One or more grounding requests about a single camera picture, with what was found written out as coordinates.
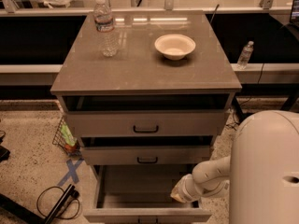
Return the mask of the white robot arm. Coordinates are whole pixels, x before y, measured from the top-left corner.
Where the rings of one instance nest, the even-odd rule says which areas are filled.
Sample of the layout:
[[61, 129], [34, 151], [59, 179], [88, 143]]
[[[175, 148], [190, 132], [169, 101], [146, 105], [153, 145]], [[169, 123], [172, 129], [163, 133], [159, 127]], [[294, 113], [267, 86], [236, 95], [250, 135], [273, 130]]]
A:
[[299, 114], [255, 113], [231, 154], [197, 164], [171, 191], [181, 203], [229, 194], [229, 224], [299, 224]]

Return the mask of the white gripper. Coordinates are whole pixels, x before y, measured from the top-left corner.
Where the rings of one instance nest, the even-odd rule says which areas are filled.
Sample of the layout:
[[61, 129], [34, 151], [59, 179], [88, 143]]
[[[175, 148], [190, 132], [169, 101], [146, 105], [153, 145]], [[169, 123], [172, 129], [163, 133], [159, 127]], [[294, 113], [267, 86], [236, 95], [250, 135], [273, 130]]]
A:
[[204, 194], [204, 189], [196, 184], [191, 174], [183, 176], [172, 188], [171, 198], [180, 203], [198, 201]]

